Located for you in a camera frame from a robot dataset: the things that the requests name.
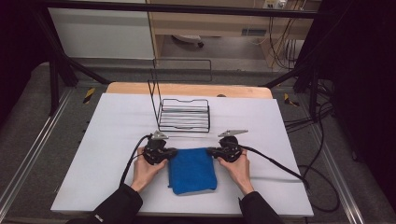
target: white panel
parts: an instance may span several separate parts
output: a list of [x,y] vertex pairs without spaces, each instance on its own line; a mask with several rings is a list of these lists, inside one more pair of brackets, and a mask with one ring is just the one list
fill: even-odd
[[154,58],[147,12],[50,8],[49,13],[70,57]]

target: black jacket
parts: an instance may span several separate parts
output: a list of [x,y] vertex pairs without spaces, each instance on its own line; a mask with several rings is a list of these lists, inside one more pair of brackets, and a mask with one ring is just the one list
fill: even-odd
[[[102,202],[85,219],[72,219],[66,224],[131,224],[143,204],[140,195],[127,185],[122,185]],[[283,223],[282,219],[264,200],[259,192],[253,191],[239,200],[247,224]]]

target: white table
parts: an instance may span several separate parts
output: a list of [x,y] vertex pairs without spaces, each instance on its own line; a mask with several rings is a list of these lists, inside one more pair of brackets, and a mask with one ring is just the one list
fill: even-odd
[[[202,96],[169,96],[196,99]],[[205,96],[210,105],[210,133],[169,133],[167,147],[217,147],[217,135],[229,129],[248,129],[237,135],[241,145],[254,147],[270,158],[298,172],[276,100]],[[92,211],[107,198],[120,177],[134,146],[156,130],[150,96],[104,93],[59,193],[51,207],[54,212]],[[248,153],[252,184],[282,217],[312,217],[313,211],[303,183],[271,162]],[[177,196],[168,186],[168,172],[162,170],[141,194],[140,215],[241,216],[237,197],[243,195],[226,170],[214,160],[218,188]],[[132,182],[133,166],[125,183]]]

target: blue cloth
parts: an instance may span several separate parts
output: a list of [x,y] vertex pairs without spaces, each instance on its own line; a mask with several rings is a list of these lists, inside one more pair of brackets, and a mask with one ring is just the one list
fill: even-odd
[[180,149],[169,161],[169,187],[175,194],[216,189],[213,160],[205,147]]

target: wire rack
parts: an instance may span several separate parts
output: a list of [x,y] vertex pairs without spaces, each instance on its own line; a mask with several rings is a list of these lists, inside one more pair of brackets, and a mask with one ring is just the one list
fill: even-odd
[[210,131],[209,102],[206,99],[162,98],[160,82],[211,81],[210,60],[153,60],[153,65],[148,88],[158,130],[161,132],[208,133]]

